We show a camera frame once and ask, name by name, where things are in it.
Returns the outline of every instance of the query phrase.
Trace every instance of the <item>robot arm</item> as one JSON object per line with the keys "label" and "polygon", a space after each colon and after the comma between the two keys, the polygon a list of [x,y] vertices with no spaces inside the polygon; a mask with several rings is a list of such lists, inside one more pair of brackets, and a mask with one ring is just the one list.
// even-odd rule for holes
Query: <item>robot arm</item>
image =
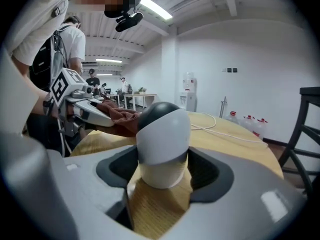
{"label": "robot arm", "polygon": [[[63,121],[61,132],[73,137],[79,129],[88,125],[112,127],[110,117],[99,111],[92,103],[101,103],[93,98],[92,87],[74,70],[62,68],[50,87],[58,107],[58,118]],[[68,117],[67,105],[72,104],[74,115]]]}

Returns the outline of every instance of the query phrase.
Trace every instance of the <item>brown cloth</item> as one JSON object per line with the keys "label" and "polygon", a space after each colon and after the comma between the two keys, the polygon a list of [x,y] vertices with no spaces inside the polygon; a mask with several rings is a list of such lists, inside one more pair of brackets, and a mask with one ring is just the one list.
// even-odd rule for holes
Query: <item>brown cloth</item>
{"label": "brown cloth", "polygon": [[96,126],[97,130],[124,137],[136,136],[140,113],[130,109],[119,108],[106,96],[104,96],[102,103],[96,105],[96,108],[110,117],[114,122],[114,126],[112,127]]}

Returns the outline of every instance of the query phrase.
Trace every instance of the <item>black backpack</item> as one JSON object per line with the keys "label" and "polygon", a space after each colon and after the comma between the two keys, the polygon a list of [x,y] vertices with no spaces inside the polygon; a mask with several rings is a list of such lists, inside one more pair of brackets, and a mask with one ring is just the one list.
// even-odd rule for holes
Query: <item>black backpack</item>
{"label": "black backpack", "polygon": [[50,92],[49,88],[62,67],[69,68],[68,56],[60,33],[71,27],[63,26],[54,31],[34,58],[29,68],[30,80],[39,89]]}

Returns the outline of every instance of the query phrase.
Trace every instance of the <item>round wooden table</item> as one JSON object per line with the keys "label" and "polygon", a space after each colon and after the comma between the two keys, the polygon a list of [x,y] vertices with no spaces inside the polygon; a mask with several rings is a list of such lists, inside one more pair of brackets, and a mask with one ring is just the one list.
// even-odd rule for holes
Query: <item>round wooden table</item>
{"label": "round wooden table", "polygon": [[[189,113],[189,117],[193,125],[209,127],[214,124],[214,119],[205,114]],[[213,130],[247,140],[259,140],[245,128],[221,118],[216,118],[216,126]],[[135,138],[93,131],[77,145],[71,156],[92,154],[134,144],[136,144]],[[263,144],[242,141],[204,130],[192,130],[190,146],[258,162],[283,178],[275,155]],[[134,231],[147,238],[158,239],[169,230],[189,207],[192,192],[190,179],[191,175],[186,169],[178,185],[170,189],[155,189],[144,183],[137,168],[128,184],[129,207]]]}

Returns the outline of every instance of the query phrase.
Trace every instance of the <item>ceiling light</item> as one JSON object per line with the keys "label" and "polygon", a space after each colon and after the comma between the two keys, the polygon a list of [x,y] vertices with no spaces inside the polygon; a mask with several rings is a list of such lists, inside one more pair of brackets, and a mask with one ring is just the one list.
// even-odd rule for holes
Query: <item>ceiling light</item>
{"label": "ceiling light", "polygon": [[148,7],[156,14],[159,14],[165,20],[169,20],[172,18],[172,15],[170,13],[168,13],[165,9],[161,8],[159,5],[157,5],[155,2],[152,2],[151,0],[141,0],[140,4],[144,5],[145,7]]}
{"label": "ceiling light", "polygon": [[96,62],[115,62],[115,63],[122,63],[121,60],[115,60],[115,59],[106,59],[106,58],[96,58]]}

